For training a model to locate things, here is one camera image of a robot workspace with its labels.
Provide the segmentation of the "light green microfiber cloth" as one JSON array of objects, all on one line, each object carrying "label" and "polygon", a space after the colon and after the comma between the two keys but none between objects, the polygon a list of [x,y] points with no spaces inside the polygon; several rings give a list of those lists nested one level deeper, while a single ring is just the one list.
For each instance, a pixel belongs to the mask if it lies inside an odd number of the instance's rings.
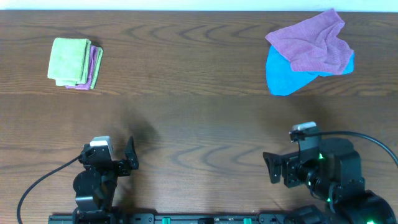
[{"label": "light green microfiber cloth", "polygon": [[52,45],[47,77],[57,86],[85,84],[88,78],[91,41],[56,38]]}]

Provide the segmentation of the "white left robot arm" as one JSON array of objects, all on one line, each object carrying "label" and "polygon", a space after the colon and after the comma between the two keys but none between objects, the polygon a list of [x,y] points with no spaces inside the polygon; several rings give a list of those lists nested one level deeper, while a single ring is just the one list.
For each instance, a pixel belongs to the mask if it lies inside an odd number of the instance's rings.
[{"label": "white left robot arm", "polygon": [[128,218],[113,207],[114,193],[119,177],[131,175],[139,168],[134,138],[128,139],[125,158],[112,159],[113,147],[109,136],[93,138],[83,146],[78,161],[85,170],[73,181],[77,208],[72,213],[73,223],[127,223]]}]

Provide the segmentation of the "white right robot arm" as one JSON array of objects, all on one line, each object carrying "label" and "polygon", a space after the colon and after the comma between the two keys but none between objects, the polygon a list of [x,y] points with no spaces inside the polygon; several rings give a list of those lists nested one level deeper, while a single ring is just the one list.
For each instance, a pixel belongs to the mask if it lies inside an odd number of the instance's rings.
[{"label": "white right robot arm", "polygon": [[264,152],[273,184],[288,188],[305,185],[310,195],[326,203],[325,214],[288,217],[291,223],[396,223],[393,209],[365,188],[361,158],[353,144],[342,138],[310,137],[299,150],[284,155]]}]

